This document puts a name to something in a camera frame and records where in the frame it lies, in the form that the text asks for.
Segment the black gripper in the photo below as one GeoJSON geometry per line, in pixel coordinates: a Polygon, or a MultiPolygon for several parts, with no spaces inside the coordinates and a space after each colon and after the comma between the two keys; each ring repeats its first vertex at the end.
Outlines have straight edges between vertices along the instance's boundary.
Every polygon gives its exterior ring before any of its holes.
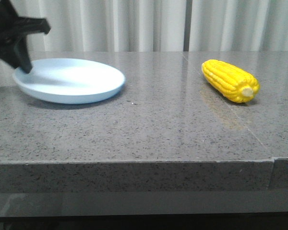
{"type": "Polygon", "coordinates": [[[51,26],[46,18],[18,17],[9,0],[0,0],[0,59],[25,73],[29,73],[33,66],[27,49],[26,37],[16,40],[8,35],[15,22],[16,31],[21,34],[48,34],[51,26]]]}

